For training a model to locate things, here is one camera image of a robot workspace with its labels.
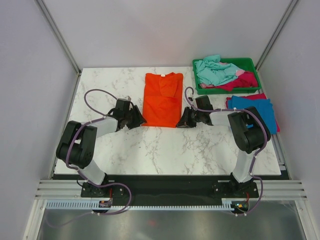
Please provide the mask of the orange t-shirt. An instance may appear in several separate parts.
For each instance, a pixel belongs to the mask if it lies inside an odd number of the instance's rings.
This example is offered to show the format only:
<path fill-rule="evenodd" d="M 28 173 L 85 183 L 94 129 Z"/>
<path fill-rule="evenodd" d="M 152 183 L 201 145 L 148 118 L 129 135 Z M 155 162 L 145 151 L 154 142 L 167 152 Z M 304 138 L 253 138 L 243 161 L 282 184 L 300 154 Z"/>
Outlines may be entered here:
<path fill-rule="evenodd" d="M 182 73 L 145 74 L 142 116 L 144 126 L 175 128 L 181 119 Z"/>

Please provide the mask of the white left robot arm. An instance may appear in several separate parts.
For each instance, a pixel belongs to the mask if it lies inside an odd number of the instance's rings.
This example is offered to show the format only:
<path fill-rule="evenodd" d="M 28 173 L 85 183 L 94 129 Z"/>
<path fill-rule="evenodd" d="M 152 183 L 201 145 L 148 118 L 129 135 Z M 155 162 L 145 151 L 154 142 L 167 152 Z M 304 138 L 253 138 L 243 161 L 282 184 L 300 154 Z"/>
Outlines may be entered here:
<path fill-rule="evenodd" d="M 56 157 L 87 180 L 95 194 L 104 197 L 109 193 L 110 185 L 107 174 L 94 161 L 96 139 L 116 133 L 124 127 L 131 130 L 145 123 L 147 120 L 137 105 L 119 98 L 115 107 L 101 118 L 85 123 L 69 121 L 57 146 Z"/>

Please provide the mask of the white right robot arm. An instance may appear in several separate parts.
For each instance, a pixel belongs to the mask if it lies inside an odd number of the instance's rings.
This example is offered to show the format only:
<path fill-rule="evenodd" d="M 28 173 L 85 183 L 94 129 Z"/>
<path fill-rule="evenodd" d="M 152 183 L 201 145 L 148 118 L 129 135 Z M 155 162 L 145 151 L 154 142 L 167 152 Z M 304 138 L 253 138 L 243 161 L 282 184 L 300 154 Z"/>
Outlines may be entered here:
<path fill-rule="evenodd" d="M 213 109 L 207 95 L 197 97 L 196 105 L 185 107 L 177 128 L 194 128 L 197 123 L 208 126 L 226 126 L 230 128 L 234 142 L 238 147 L 237 161 L 231 173 L 232 182 L 229 191 L 235 197 L 247 191 L 246 183 L 253 178 L 253 168 L 257 155 L 267 145 L 271 133 L 254 106 L 247 108 Z"/>

